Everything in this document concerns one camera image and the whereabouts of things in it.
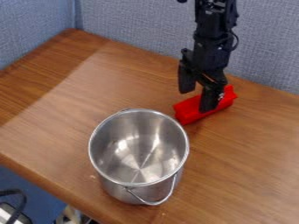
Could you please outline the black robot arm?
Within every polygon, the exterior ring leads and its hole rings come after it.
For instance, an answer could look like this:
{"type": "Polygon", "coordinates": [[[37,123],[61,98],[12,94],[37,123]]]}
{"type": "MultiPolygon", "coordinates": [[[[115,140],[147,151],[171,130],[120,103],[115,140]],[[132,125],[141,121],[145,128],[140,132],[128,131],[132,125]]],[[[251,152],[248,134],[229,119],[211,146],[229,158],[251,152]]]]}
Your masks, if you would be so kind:
{"type": "Polygon", "coordinates": [[[237,18],[236,0],[195,0],[193,47],[181,49],[177,79],[181,94],[193,91],[197,83],[203,86],[201,113],[212,111],[224,98],[228,85],[224,68],[239,46],[239,37],[232,31],[237,18]]]}

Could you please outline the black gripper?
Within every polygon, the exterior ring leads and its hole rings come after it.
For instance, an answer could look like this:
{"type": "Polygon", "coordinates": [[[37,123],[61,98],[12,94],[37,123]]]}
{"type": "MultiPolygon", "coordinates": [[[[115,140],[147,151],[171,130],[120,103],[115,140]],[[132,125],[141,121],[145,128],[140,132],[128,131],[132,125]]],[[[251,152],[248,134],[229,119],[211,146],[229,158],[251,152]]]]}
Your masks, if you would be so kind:
{"type": "Polygon", "coordinates": [[[227,78],[224,68],[229,63],[229,53],[235,50],[233,34],[224,33],[219,38],[204,38],[193,35],[193,48],[181,49],[181,59],[177,70],[179,91],[187,94],[195,90],[196,81],[205,82],[200,95],[200,112],[212,111],[224,98],[227,78]]]}

